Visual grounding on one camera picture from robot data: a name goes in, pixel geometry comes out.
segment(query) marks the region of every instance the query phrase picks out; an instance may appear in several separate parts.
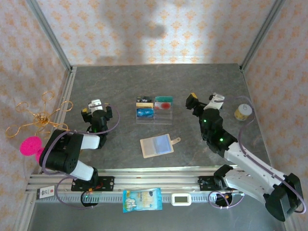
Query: clear plastic box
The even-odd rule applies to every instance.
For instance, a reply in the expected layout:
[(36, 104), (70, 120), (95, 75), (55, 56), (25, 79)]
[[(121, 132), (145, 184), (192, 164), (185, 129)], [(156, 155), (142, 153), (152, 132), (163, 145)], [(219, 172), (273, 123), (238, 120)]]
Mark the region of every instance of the clear plastic box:
[(172, 110), (173, 105), (169, 109), (158, 109), (155, 107), (155, 100), (153, 101), (153, 117), (138, 117), (138, 110), (136, 106), (136, 123), (137, 124), (172, 124)]

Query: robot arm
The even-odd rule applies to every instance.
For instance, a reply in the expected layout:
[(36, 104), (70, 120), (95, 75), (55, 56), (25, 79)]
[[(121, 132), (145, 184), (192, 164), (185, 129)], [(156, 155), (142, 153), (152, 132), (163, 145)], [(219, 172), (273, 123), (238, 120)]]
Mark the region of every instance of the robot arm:
[[(96, 187), (99, 184), (97, 169), (85, 165), (78, 160), (79, 153), (83, 149), (100, 149), (106, 142), (106, 135), (103, 133), (93, 135), (91, 133), (104, 132), (108, 130), (107, 121), (112, 118), (112, 109), (106, 106), (106, 111), (100, 100), (92, 100), (89, 103), (90, 112), (85, 108), (81, 115), (85, 122), (90, 122), (91, 126), (88, 134), (68, 133), (61, 137), (48, 155), (46, 168), (61, 171), (76, 177), (85, 187)], [(62, 134), (63, 130), (55, 130), (45, 146), (39, 160), (40, 166), (43, 164), (47, 150), (54, 140)]]
[(303, 197), (299, 178), (293, 173), (287, 176), (277, 171), (246, 148), (244, 154), (238, 140), (222, 127), (223, 119), (219, 115), (219, 109), (224, 97), (214, 93), (209, 100), (209, 104), (199, 102), (192, 93), (186, 100), (186, 108), (193, 109), (192, 114), (199, 118), (201, 135), (209, 148), (244, 170), (239, 172), (231, 166), (222, 166), (214, 174), (216, 185), (221, 189), (235, 188), (250, 195), (264, 203), (276, 219), (285, 221), (301, 205), (301, 201), (279, 178)]
[[(52, 142), (65, 131), (56, 129), (46, 144), (40, 159), (42, 166), (45, 154)], [(68, 133), (56, 143), (46, 161), (46, 168), (70, 174), (81, 180), (89, 181), (93, 178), (94, 168), (79, 161), (82, 149), (97, 149), (100, 137), (96, 135)]]

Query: plastic bag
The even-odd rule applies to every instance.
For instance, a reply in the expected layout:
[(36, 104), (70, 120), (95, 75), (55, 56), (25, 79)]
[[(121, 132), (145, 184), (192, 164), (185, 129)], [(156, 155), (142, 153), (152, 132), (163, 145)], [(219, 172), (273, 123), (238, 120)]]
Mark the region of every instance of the plastic bag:
[(162, 210), (162, 193), (160, 188), (123, 191), (123, 212), (143, 210)]

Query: orange floral pattern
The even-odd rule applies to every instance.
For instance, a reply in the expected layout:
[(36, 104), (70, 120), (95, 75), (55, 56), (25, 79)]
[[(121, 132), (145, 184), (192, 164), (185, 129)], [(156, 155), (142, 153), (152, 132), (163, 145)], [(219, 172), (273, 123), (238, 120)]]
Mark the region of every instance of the orange floral pattern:
[[(287, 1), (251, 62), (246, 80), (272, 164), (301, 179), (308, 197), (308, 5)], [(298, 215), (302, 230), (308, 215)]]
[(38, 2), (72, 65), (120, 65), (240, 64), (275, 1)]
[(31, 115), (15, 111), (19, 102), (27, 101), (36, 112), (43, 109), (43, 92), (58, 95), (65, 69), (26, 1), (0, 1), (0, 15), (0, 230), (10, 231), (28, 178), (38, 165), (33, 157), (24, 162), (19, 152), (21, 142), (33, 136), (35, 128), (26, 127), (11, 139), (5, 130), (32, 121)]

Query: white label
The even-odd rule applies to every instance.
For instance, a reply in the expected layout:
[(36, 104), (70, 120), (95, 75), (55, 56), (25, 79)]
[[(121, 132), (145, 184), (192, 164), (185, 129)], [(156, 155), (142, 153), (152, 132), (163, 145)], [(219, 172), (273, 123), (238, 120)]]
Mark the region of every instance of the white label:
[(39, 189), (39, 195), (38, 195), (39, 199), (50, 196), (54, 196), (54, 185)]

